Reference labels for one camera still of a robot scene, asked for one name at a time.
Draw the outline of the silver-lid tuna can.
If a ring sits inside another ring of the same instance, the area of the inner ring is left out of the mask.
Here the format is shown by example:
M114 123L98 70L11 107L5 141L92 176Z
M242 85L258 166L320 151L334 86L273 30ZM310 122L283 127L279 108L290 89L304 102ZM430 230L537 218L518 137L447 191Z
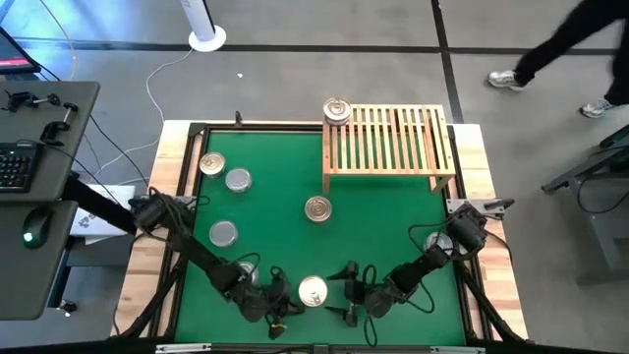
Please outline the silver-lid tuna can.
M208 237L214 246L227 248L238 240L239 232L234 222L219 220L211 225Z
M239 267L246 273L247 279L253 285L258 285L258 267L250 262L239 262Z
M252 175L246 168L233 168L227 172L225 184L231 192L245 193L252 187Z
M454 251L454 243L445 233L435 231L430 233L424 242L424 251L426 252L430 248L439 248L446 255L451 256Z

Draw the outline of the grey metal stand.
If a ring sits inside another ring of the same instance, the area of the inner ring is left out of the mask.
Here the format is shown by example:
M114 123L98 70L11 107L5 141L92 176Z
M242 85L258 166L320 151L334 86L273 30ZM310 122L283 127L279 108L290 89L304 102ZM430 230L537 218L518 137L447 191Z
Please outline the grey metal stand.
M629 124L604 138L575 167L541 185L552 195L570 190L602 259L600 270L577 278L582 286L629 280Z

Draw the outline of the black screw clamp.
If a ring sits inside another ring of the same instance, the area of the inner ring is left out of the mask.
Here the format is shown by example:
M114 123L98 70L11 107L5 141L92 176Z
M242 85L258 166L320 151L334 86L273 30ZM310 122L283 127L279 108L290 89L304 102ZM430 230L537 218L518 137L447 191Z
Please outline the black screw clamp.
M64 118L61 121L48 123L40 135L40 141L48 146L61 147L64 144L57 139L57 135L60 132L67 132L70 130L68 120L73 113L77 113L79 111L79 107L71 102L64 102L63 107L66 109Z
M48 103L54 106L61 104L60 97L56 93L50 93L45 98L39 98L31 91L8 93L8 101L5 110L17 112L22 106L38 108L41 104Z

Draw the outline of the gold-lid seafood can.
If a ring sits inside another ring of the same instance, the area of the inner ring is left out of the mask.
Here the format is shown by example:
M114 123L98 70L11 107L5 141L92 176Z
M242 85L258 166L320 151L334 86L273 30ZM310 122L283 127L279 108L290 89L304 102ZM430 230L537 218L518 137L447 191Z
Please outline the gold-lid seafood can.
M345 125L351 114L352 106L345 98L331 97L323 104L324 121L329 125Z
M200 158L199 170L208 178L216 179L223 175L226 168L226 159L216 151L208 152Z
M307 307L321 306L328 295L327 285L323 278L310 275L302 279L298 289L301 302Z
M305 215L312 222L321 223L330 218L332 204L323 196L313 196L305 203Z

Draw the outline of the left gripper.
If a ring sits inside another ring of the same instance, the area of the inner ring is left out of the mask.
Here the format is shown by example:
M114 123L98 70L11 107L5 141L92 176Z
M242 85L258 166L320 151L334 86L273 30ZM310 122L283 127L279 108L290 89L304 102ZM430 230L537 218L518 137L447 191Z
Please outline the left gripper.
M254 287L253 309L256 318L264 319L268 337L278 338L286 330L284 318L305 313L305 305L290 299L291 285L284 272L273 272L269 285Z

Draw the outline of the silver mounting plate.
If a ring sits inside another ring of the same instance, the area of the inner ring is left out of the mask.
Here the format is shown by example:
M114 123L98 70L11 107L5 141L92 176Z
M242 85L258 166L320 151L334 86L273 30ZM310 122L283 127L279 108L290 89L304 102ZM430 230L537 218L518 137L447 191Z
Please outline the silver mounting plate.
M447 199L446 207L449 213L456 211L463 205L470 205L478 212L485 215L503 215L515 201L513 199Z

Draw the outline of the computer monitor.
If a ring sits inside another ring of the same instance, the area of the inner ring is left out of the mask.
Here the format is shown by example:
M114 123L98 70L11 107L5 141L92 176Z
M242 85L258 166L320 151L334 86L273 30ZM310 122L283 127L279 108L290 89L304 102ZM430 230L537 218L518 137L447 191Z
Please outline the computer monitor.
M0 27L0 75L35 74L40 65Z

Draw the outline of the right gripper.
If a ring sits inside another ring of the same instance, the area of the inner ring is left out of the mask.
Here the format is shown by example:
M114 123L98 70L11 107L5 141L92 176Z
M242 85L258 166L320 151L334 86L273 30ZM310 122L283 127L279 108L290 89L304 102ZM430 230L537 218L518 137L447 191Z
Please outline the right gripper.
M348 263L340 271L329 275L327 280L345 280L344 296L349 301L348 310L325 306L325 309L340 316L345 324L350 327L358 325L358 307L364 306L367 312L367 321L372 321L372 315L367 308L366 299L368 293L374 288L376 280L376 268L368 265L359 277L359 266L357 263Z

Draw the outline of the black computer mouse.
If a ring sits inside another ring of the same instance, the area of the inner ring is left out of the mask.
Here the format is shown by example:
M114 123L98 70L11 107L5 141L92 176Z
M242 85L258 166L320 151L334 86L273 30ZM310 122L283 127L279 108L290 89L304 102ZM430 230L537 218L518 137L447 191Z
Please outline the black computer mouse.
M38 249L46 243L53 214L52 208L39 206L26 216L22 227L26 248Z

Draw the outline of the white printed box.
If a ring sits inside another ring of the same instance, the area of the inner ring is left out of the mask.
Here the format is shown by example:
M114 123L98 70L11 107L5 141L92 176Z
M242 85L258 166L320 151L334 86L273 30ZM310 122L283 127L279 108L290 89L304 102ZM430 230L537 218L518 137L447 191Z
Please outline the white printed box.
M120 202L121 206L130 210L129 199L136 193L135 186L124 185L99 185L88 184L95 192L112 202ZM119 229L107 221L95 216L88 211L79 208L75 214L73 225L70 231L73 237L83 237L87 245L103 241L106 238L113 238L126 235L126 232Z

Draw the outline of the black backlit keyboard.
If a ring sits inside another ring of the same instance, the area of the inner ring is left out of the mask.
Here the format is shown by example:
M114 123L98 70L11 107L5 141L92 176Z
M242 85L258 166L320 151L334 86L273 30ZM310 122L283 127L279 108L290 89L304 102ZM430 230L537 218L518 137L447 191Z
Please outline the black backlit keyboard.
M37 143L0 143L0 194L27 193L41 153Z

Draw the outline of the person's shoe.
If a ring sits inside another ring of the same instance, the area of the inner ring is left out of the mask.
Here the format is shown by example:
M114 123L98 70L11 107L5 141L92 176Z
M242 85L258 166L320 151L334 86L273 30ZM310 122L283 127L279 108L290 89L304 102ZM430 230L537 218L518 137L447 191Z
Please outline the person's shoe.
M512 70L490 72L486 81L491 87L496 89L521 91L525 87L517 81L516 73Z
M603 117L608 111L613 110L614 108L616 108L616 105L610 103L605 98L599 98L595 101L583 105L579 109L579 112L585 117L598 119Z

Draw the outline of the green table mat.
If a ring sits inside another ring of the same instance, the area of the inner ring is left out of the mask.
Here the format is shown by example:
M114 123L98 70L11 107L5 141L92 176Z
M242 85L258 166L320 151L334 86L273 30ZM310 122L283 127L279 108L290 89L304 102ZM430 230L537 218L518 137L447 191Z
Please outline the green table mat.
M440 223L445 217L442 196L430 191L428 179L418 177L334 177L330 193L332 214L323 223L306 217L305 203L320 195L321 134L211 132L208 151L226 158L228 169L246 168L253 184L245 193L231 192L220 179L203 177L195 236L217 256L235 260L260 254L260 283L271 280L272 266L282 268L299 300L297 288L307 276L325 278L355 261L361 270L374 265L377 281L396 266L421 254L408 238L412 224ZM237 241L217 248L209 240L217 221L232 221ZM435 309L424 314L410 304L396 304L374 319L379 346L462 345L464 329L452 265L423 280ZM219 344L297 345L323 343L365 345L362 321L348 327L323 307L286 318L286 331L268 337L264 320L247 322L238 307L227 303L197 266L187 267L175 340Z

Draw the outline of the dark grey desk panel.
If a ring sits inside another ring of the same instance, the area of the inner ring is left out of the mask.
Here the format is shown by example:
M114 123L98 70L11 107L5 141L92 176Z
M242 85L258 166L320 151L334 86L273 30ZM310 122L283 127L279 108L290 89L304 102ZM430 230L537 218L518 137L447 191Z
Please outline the dark grey desk panel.
M21 91L31 91L39 98L56 93L61 104L54 106L44 103L38 108L22 106L17 112L5 110L7 92ZM0 203L52 202L61 198L73 157L78 152L99 91L100 84L97 82L0 82L0 143L29 142L42 145L29 191L0 194ZM68 120L70 130L57 135L57 139L64 144L61 147L48 146L40 141L40 135L48 123L64 118L64 102L76 104L79 111Z
M37 204L0 207L0 321L35 320L49 294L78 208L75 202L46 204L52 212L47 240L36 249L25 245L23 229Z

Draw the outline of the wooden slatted shelf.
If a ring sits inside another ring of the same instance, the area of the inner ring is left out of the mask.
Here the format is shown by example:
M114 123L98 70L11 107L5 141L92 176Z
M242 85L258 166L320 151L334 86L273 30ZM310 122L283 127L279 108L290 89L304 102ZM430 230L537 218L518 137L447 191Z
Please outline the wooden slatted shelf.
M444 109L358 104L345 125L322 122L322 190L335 176L418 176L437 192L456 176Z

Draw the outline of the person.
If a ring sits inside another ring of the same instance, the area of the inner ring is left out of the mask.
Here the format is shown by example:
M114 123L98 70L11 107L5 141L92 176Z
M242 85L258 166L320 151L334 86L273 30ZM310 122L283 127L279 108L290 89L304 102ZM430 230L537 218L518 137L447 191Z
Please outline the person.
M623 30L611 62L605 98L616 108L629 105L629 0L581 0L550 38L523 55L510 70L526 86L538 71L594 33L621 21Z

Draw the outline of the black diagonal bar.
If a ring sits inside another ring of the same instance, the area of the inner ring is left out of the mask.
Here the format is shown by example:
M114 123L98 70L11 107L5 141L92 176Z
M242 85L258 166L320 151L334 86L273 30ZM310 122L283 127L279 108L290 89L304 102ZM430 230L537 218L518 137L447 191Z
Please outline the black diagonal bar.
M77 202L80 208L129 234L137 232L133 215L129 210L101 196L73 176L68 177L61 199Z

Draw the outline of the silver metal bracket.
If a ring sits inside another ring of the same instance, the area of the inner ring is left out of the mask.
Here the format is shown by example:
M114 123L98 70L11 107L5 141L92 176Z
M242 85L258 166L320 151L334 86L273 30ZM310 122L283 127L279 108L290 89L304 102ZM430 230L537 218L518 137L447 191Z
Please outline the silver metal bracket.
M157 345L154 354L192 354L211 350L211 343L173 343Z
M469 346L431 346L429 354L486 354L486 350Z

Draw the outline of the white tower fan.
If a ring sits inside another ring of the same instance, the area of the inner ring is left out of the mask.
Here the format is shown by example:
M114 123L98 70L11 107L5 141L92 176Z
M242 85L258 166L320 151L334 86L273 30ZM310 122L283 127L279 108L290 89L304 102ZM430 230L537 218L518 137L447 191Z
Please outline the white tower fan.
M212 52L221 48L227 39L225 30L216 25L205 0L180 0L192 32L189 44L198 52Z

